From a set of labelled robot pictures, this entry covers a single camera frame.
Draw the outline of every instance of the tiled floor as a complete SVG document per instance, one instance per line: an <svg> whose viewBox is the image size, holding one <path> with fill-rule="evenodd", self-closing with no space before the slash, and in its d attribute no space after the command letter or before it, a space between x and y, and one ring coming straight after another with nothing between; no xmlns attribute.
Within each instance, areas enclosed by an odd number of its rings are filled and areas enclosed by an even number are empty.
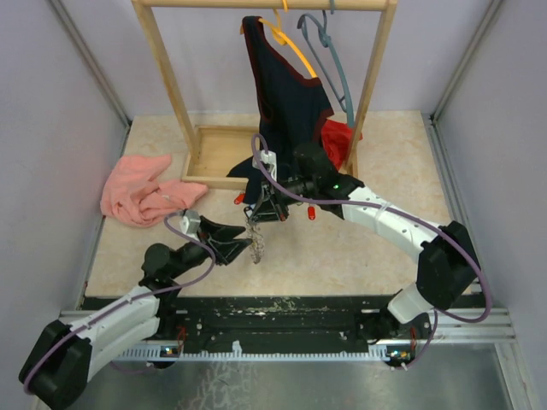
<svg viewBox="0 0 547 410"><path fill-rule="evenodd" d="M205 114L192 120L198 124L258 124L254 114ZM419 112L371 112L363 137L358 146L359 177L366 185L421 218L439 223L450 220ZM180 176L185 152L173 116L143 116L133 122L126 155L174 154L173 164L161 179ZM211 190L195 209L211 220L243 226L243 205L233 204L237 194ZM305 206L292 207L285 223L262 225L262 234L266 253L260 264L254 265L244 253L182 294L377 295L394 293L415 280L416 266L401 250L361 226L320 210L317 219L310 221ZM125 294L141 279L144 252L156 242L173 248L183 244L163 224L139 229L107 219L85 294ZM185 273L179 281L195 278L205 267Z"/></svg>

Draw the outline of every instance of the orange hanger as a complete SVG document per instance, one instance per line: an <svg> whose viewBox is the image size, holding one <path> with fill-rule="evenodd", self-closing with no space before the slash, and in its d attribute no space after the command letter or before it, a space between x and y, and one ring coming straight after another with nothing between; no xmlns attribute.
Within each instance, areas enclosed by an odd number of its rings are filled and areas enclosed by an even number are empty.
<svg viewBox="0 0 547 410"><path fill-rule="evenodd" d="M286 7L286 0L283 0L283 8ZM275 20L277 21L277 26L275 26L273 23L270 23L268 20L264 20L262 17L258 19L264 26L267 26L272 30L272 35L275 41L277 41L280 45L289 45L289 47L292 48L292 50L295 52L295 54L298 56L298 58L302 61L303 65L306 67L306 69L309 72L309 75L311 75L312 79L317 77L317 74L315 73L314 69L311 67L311 64L309 64L308 59L302 54L302 51L292 42L292 40L281 31L281 16L279 16L279 13L276 9L273 10L275 13ZM239 28L239 34L243 34L243 25Z"/></svg>

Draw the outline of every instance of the gray hanger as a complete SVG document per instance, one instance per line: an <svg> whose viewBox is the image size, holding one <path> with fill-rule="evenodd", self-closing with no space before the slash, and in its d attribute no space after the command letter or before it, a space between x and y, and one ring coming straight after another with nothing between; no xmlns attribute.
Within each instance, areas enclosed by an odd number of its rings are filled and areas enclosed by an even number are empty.
<svg viewBox="0 0 547 410"><path fill-rule="evenodd" d="M336 49L334 48L334 45L332 44L331 37L328 34L326 34L325 10L323 10L322 13L323 13L323 25L310 13L304 13L298 19L297 28L302 29L302 35L304 36L306 43L308 43L308 47L311 49L311 52L314 54L315 59L319 63L319 67L321 67L321 71L325 75L326 80L328 81L328 84L331 86L332 91L334 92L334 96L336 97L336 99L338 100L338 103L340 104L340 108L342 108L342 111L346 113L348 127L353 128L353 125L355 124L355 117L353 112L353 102L351 101L350 88L348 87L348 82L345 78L344 69L342 68L342 64L340 63L340 59L338 58ZM332 14L334 14L334 0L331 0L331 15ZM340 82L342 83L342 90L344 91L344 94L342 96L340 96L336 88L334 88L334 83L332 82L331 77L326 71L325 66L323 65L319 56L315 52L314 47L309 42L308 28L306 26L306 17L309 17L317 26L317 34L319 35L319 41L321 42L321 45L325 48L328 48L331 51L332 59L334 60L334 64L336 65L336 69L338 70L338 75L340 76Z"/></svg>

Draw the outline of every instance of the pink towel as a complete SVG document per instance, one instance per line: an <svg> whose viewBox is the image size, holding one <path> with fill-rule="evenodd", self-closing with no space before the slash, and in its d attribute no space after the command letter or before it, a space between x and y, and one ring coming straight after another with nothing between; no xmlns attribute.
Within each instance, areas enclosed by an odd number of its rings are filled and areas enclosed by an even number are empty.
<svg viewBox="0 0 547 410"><path fill-rule="evenodd" d="M147 227L167 214L190 208L207 192L207 185L177 179L158 183L157 176L170 164L171 155L122 156L103 189L103 215L127 225Z"/></svg>

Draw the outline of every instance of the wooden rack base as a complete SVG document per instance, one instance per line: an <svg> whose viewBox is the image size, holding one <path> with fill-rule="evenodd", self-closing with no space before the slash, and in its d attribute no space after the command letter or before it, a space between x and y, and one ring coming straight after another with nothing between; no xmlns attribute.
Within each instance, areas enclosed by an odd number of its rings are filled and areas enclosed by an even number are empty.
<svg viewBox="0 0 547 410"><path fill-rule="evenodd" d="M247 178L228 178L227 174L234 165L252 155L250 139L257 132L257 126L197 126L195 133L201 155L195 159L188 152L181 179L206 184L212 189L244 190ZM340 172L357 177L357 159L348 170L343 167Z"/></svg>

